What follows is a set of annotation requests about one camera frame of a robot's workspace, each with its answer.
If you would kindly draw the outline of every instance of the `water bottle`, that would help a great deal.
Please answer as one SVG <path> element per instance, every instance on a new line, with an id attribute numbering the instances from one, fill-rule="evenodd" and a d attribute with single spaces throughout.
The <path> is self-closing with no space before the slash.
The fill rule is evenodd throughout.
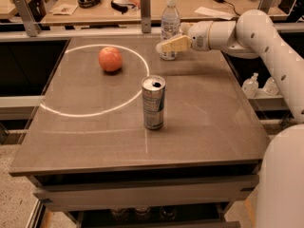
<path id="1" fill-rule="evenodd" d="M 245 80 L 244 84 L 242 85 L 242 89 L 247 96 L 247 98 L 254 98 L 258 89 L 258 81 L 257 81 L 258 74 L 255 72 L 254 75 L 250 78 Z"/>
<path id="2" fill-rule="evenodd" d="M 180 33 L 180 14 L 176 8 L 177 0 L 167 0 L 167 8 L 164 10 L 161 17 L 161 40 L 170 39 L 172 36 Z M 178 53 L 171 51 L 161 53 L 163 60 L 175 60 Z"/>

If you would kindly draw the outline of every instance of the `can in drawer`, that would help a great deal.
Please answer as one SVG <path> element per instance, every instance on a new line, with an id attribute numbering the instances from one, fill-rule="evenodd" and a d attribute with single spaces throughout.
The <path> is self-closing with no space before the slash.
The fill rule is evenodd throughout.
<path id="1" fill-rule="evenodd" d="M 163 126 L 165 80 L 157 75 L 142 80 L 142 103 L 144 126 L 159 129 Z"/>

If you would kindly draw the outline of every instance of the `small plastic bottle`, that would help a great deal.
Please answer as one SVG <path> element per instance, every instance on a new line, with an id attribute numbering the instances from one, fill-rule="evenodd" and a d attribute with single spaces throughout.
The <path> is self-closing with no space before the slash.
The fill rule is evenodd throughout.
<path id="1" fill-rule="evenodd" d="M 177 0 L 167 0 L 167 7 L 161 17 L 161 41 L 180 33 L 181 18 L 176 4 Z M 177 55 L 176 51 L 161 53 L 163 60 L 175 60 Z"/>
<path id="2" fill-rule="evenodd" d="M 257 89 L 258 89 L 257 76 L 258 73 L 255 72 L 250 79 L 245 80 L 243 86 L 241 87 L 247 98 L 253 98 L 257 93 Z"/>
<path id="3" fill-rule="evenodd" d="M 265 86 L 263 87 L 263 91 L 268 95 L 272 95 L 272 96 L 277 95 L 278 87 L 273 77 L 270 77 L 266 81 Z"/>

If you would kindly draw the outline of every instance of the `apple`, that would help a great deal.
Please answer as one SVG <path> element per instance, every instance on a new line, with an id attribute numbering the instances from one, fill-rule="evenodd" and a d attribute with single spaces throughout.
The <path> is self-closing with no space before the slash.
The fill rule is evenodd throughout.
<path id="1" fill-rule="evenodd" d="M 98 54 L 98 62 L 106 72 L 114 72 L 123 65 L 123 57 L 115 47 L 104 47 Z"/>

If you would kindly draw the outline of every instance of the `gray tabletop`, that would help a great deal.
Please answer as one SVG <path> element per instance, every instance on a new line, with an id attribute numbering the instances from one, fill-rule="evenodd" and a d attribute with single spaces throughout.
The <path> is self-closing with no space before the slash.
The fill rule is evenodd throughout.
<path id="1" fill-rule="evenodd" d="M 162 60 L 158 35 L 73 38 L 11 165 L 14 176 L 261 160 L 266 132 L 219 51 Z M 101 48 L 123 68 L 104 73 Z M 164 126 L 143 126 L 142 79 L 166 81 Z"/>

